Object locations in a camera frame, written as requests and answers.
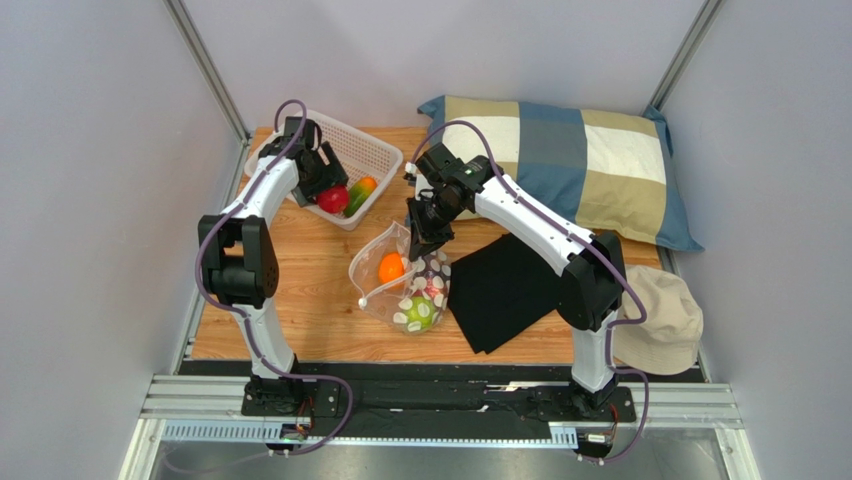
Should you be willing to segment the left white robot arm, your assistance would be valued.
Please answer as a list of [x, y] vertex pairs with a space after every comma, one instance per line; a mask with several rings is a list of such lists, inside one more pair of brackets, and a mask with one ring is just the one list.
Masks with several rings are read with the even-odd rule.
[[293, 410], [304, 401], [304, 376], [285, 340], [274, 296], [279, 263], [269, 223], [285, 198], [305, 198], [347, 181], [318, 124], [289, 117], [260, 150], [256, 168], [237, 198], [198, 223], [196, 281], [204, 298], [238, 322], [252, 359], [249, 403]]

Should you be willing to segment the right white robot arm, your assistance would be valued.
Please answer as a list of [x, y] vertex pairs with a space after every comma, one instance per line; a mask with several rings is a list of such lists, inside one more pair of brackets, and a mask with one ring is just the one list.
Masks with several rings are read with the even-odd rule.
[[522, 241], [559, 278], [557, 311], [572, 329], [572, 403], [584, 416], [604, 409], [618, 385], [611, 329], [629, 292], [621, 242], [562, 218], [529, 196], [490, 156], [463, 162], [443, 144], [418, 147], [407, 176], [431, 187], [407, 201], [407, 256], [418, 260], [453, 240], [452, 222], [464, 211], [491, 220]]

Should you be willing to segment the green orange fake mango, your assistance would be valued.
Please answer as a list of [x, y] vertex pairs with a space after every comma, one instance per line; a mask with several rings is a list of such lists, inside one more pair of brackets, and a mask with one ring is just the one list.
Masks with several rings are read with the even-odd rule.
[[349, 189], [349, 202], [343, 210], [346, 218], [353, 217], [361, 206], [370, 198], [378, 186], [378, 182], [369, 176], [365, 176], [355, 182]]

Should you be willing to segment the red fake apple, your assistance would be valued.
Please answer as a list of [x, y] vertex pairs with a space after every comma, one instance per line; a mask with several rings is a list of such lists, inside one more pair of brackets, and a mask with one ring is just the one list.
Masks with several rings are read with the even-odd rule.
[[343, 185], [334, 186], [316, 196], [317, 206], [326, 213], [336, 215], [344, 212], [350, 202], [348, 189]]

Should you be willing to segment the clear zip top bag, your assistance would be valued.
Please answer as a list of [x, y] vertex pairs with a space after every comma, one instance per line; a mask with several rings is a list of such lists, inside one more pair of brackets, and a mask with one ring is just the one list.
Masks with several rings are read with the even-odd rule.
[[[451, 261], [441, 250], [416, 261], [407, 259], [410, 230], [398, 222], [368, 242], [349, 265], [349, 279], [358, 292], [358, 307], [376, 320], [408, 335], [419, 335], [437, 326], [448, 308], [451, 286]], [[381, 285], [377, 270], [383, 256], [397, 252], [406, 263], [406, 273], [398, 280]], [[436, 323], [427, 331], [408, 333], [395, 325], [393, 316], [399, 302], [408, 297], [423, 296], [432, 300], [440, 311]]]

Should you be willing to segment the orange fake orange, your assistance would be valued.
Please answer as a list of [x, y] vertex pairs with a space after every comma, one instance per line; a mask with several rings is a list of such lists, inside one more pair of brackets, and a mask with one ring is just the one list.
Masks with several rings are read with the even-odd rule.
[[394, 282], [400, 279], [405, 273], [405, 259], [397, 252], [388, 253], [383, 256], [377, 270], [381, 285]]

